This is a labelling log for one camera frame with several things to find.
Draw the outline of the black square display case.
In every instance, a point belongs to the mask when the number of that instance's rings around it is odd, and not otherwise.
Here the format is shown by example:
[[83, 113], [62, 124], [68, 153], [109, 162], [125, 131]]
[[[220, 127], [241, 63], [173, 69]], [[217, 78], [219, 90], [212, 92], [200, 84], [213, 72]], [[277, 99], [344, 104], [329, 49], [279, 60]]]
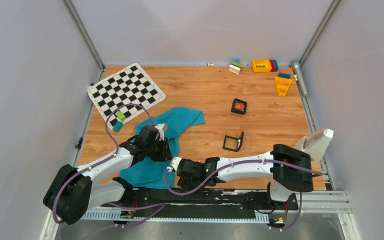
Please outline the black square display case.
[[245, 133], [242, 131], [239, 136], [225, 135], [223, 140], [223, 150], [239, 152], [243, 146]]

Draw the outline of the orange brooch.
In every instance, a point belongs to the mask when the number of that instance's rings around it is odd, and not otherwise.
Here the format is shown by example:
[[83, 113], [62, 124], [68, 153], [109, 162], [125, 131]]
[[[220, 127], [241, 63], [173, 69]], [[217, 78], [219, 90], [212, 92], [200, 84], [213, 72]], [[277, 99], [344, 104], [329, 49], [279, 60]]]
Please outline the orange brooch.
[[242, 102], [236, 102], [234, 105], [234, 109], [237, 111], [243, 111], [245, 109], [245, 106]]

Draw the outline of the black hinged display case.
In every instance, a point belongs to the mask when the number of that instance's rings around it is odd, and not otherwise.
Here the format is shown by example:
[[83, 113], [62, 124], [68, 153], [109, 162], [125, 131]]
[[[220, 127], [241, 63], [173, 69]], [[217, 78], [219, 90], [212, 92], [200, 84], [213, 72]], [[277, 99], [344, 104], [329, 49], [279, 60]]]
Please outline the black hinged display case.
[[232, 101], [231, 113], [245, 115], [247, 111], [247, 102], [238, 98]]

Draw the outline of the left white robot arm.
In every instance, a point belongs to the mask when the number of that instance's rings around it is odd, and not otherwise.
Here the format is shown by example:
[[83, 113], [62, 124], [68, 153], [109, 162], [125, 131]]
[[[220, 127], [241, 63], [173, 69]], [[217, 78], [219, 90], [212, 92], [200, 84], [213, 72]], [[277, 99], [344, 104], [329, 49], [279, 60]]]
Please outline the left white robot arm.
[[84, 165], [63, 165], [50, 184], [43, 204], [52, 212], [57, 224], [72, 225], [87, 210], [103, 204], [117, 202], [129, 206], [133, 201], [132, 186], [123, 178], [115, 177], [102, 182], [113, 173], [128, 169], [150, 158], [154, 162], [172, 159], [165, 123], [145, 125], [139, 134], [117, 144], [107, 155]]

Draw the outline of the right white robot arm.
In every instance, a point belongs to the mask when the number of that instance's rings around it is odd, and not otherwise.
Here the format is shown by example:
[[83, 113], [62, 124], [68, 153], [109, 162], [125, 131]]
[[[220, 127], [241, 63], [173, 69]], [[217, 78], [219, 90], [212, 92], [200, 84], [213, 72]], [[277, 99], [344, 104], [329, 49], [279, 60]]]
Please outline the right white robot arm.
[[210, 157], [204, 163], [174, 157], [167, 169], [176, 173], [177, 185], [188, 194], [236, 179], [272, 178], [265, 195], [266, 204], [272, 209], [281, 207], [293, 192], [312, 192], [313, 178], [321, 175], [312, 170], [308, 153], [284, 144], [275, 144], [271, 151], [258, 155]]

